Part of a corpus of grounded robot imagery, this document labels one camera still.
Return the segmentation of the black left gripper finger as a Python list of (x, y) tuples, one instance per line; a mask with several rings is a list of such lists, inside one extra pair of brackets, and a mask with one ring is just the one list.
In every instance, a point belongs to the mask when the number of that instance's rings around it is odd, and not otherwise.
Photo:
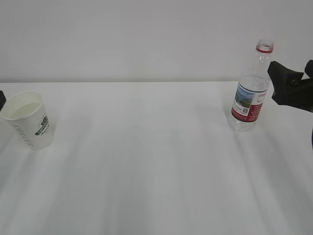
[(0, 110), (2, 110), (2, 108), (4, 107), (6, 103), (6, 97), (3, 93), (3, 91), (0, 91)]

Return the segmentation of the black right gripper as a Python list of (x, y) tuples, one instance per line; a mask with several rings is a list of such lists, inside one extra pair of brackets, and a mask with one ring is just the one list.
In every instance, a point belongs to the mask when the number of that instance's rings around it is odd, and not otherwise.
[(268, 67), (268, 75), (273, 84), (272, 99), (278, 105), (285, 105), (308, 112), (313, 111), (313, 60), (309, 60), (303, 72), (293, 71), (272, 61)]

